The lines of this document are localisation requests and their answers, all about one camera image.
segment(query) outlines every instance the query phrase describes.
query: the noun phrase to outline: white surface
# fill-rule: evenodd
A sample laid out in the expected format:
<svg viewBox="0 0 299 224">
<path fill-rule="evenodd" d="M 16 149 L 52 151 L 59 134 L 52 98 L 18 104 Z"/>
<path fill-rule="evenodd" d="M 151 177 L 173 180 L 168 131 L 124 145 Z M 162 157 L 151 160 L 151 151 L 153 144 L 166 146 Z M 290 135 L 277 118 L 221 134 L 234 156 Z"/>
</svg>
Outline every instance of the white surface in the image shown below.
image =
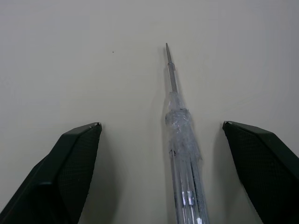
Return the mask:
<svg viewBox="0 0 299 224">
<path fill-rule="evenodd" d="M 204 157 L 211 223 L 258 222 L 221 124 L 273 131 L 299 155 L 298 1 L 0 4 L 0 209 L 62 133 L 100 121 L 80 222 L 174 223 L 162 134 L 168 42 Z"/>
</svg>

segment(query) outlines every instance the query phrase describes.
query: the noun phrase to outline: clear plastic handle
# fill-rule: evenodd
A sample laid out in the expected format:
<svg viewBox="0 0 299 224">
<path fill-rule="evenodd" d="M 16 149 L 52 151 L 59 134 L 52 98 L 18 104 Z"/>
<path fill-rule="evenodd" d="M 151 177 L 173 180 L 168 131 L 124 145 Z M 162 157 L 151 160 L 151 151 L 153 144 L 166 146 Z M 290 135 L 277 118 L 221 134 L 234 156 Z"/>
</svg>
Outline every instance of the clear plastic handle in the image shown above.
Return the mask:
<svg viewBox="0 0 299 224">
<path fill-rule="evenodd" d="M 177 92 L 170 93 L 165 117 L 178 224 L 208 224 L 201 181 L 202 158 L 191 127 L 191 116 Z"/>
</svg>

